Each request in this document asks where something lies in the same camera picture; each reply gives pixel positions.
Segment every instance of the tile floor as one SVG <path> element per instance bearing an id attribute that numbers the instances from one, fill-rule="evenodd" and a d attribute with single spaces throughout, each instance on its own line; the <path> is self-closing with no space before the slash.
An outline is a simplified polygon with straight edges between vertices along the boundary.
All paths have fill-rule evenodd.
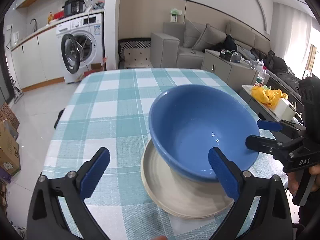
<path id="1" fill-rule="evenodd" d="M 36 180 L 54 133 L 58 113 L 66 107 L 77 84 L 59 83 L 26 92 L 10 107 L 20 125 L 17 142 L 20 148 L 21 171 L 8 185 L 8 219 L 14 225 L 26 227 L 28 208 Z"/>

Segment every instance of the cardboard box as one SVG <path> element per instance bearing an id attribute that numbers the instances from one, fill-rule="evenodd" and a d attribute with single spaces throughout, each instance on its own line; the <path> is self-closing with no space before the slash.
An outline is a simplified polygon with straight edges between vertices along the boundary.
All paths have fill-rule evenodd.
<path id="1" fill-rule="evenodd" d="M 3 122 L 0 123 L 0 166 L 11 176 L 20 170 L 19 144 Z"/>
<path id="2" fill-rule="evenodd" d="M 90 66 L 91 66 L 91 70 L 85 71 L 82 75 L 80 75 L 80 76 L 76 79 L 75 83 L 80 82 L 80 81 L 83 80 L 86 76 L 89 76 L 91 73 L 104 71 L 104 66 L 105 66 L 105 64 L 103 64 L 103 66 L 102 66 L 101 63 L 93 63 L 93 64 L 90 64 Z"/>
<path id="3" fill-rule="evenodd" d="M 8 120 L 15 128 L 15 130 L 18 129 L 20 123 L 15 114 L 10 109 L 10 107 L 7 105 L 7 103 L 4 103 L 0 108 L 0 122 L 4 119 Z"/>
<path id="4" fill-rule="evenodd" d="M 4 119 L 2 122 L 5 125 L 5 127 L 8 129 L 9 133 L 11 134 L 11 136 L 17 140 L 19 133 L 16 131 L 16 129 L 13 127 L 13 125 L 7 120 Z"/>

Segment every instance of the curtain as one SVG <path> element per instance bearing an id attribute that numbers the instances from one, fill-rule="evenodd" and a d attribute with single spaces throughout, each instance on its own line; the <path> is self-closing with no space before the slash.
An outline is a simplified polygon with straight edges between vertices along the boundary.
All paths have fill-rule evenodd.
<path id="1" fill-rule="evenodd" d="M 315 58 L 316 58 L 316 51 L 317 51 L 317 47 L 314 46 L 313 44 L 311 44 L 310 45 L 309 57 L 308 57 L 307 65 L 306 65 L 306 68 L 305 68 L 310 73 L 312 73 L 313 63 L 315 62 Z"/>
<path id="2" fill-rule="evenodd" d="M 298 78 L 302 78 L 309 55 L 312 17 L 284 4 L 274 4 L 270 31 L 271 49 Z"/>

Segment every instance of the human hand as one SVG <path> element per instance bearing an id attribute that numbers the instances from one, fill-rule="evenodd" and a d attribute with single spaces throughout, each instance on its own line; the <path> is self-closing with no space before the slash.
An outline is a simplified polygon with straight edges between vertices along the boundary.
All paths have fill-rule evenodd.
<path id="1" fill-rule="evenodd" d="M 168 238 L 166 238 L 165 236 L 158 236 L 152 240 L 168 240 Z"/>
<path id="2" fill-rule="evenodd" d="M 317 175 L 315 179 L 315 183 L 311 188 L 311 192 L 317 191 L 320 188 L 320 164 L 312 166 L 309 168 L 309 173 L 311 175 Z M 292 195 L 297 193 L 299 188 L 299 183 L 295 178 L 295 172 L 287 173 L 288 175 L 288 188 Z"/>

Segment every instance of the blue gripper pad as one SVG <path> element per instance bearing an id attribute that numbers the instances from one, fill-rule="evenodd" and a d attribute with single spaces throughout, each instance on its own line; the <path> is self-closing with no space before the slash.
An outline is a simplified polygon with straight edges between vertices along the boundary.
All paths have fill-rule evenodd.
<path id="1" fill-rule="evenodd" d="M 80 179 L 79 195 L 82 200 L 91 197 L 109 163 L 109 150 L 101 147 L 90 161 L 82 164 L 78 170 Z M 84 174 L 81 174 L 82 167 L 84 167 Z"/>
<path id="2" fill-rule="evenodd" d="M 271 122 L 265 120 L 258 120 L 257 125 L 259 129 L 279 132 L 282 129 L 282 125 L 279 122 Z"/>
<path id="3" fill-rule="evenodd" d="M 243 183 L 241 170 L 235 163 L 229 161 L 218 147 L 213 147 L 209 151 L 208 159 L 228 197 L 237 201 Z"/>

